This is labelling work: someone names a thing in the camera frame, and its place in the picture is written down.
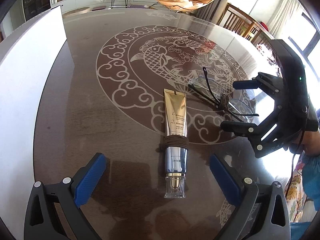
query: clear plastic cap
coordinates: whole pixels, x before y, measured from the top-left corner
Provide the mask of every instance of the clear plastic cap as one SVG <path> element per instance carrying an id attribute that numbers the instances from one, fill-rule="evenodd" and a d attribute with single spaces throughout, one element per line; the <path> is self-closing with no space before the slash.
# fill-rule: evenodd
<path id="1" fill-rule="evenodd" d="M 165 189 L 165 198 L 185 198 L 184 182 L 185 176 L 183 173 L 169 173 L 165 177 L 167 186 Z"/>

